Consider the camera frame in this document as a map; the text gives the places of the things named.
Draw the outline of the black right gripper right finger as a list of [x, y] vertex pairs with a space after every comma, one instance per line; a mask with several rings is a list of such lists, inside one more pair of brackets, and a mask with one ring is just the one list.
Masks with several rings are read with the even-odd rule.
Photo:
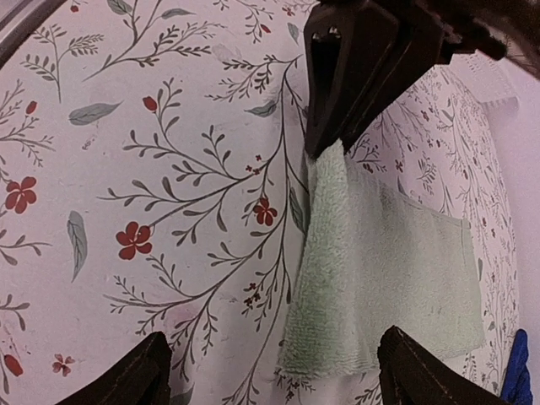
[[504, 401], [458, 375], [399, 327], [385, 331], [377, 349], [385, 405], [475, 405]]

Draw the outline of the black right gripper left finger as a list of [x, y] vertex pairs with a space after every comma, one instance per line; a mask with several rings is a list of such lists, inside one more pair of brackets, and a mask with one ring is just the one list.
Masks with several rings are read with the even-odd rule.
[[152, 332], [102, 376], [58, 405], [166, 405], [171, 358], [165, 335]]

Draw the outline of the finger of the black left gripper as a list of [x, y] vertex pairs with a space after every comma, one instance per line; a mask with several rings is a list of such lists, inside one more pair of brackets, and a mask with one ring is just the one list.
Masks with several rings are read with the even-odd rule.
[[438, 62], [443, 38], [441, 23], [428, 14], [412, 22], [400, 22], [390, 51], [378, 63], [375, 76], [343, 130], [346, 151], [378, 115]]
[[321, 3], [310, 12], [304, 40], [309, 81], [305, 151], [318, 158], [349, 123], [390, 55], [396, 17], [374, 1]]

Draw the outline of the light green towel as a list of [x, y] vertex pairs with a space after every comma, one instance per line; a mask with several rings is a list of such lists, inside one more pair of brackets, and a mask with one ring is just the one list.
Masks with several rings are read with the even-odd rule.
[[278, 364], [286, 375], [356, 375], [400, 327], [441, 359], [484, 329], [471, 225], [350, 163], [341, 143], [307, 163], [310, 221]]

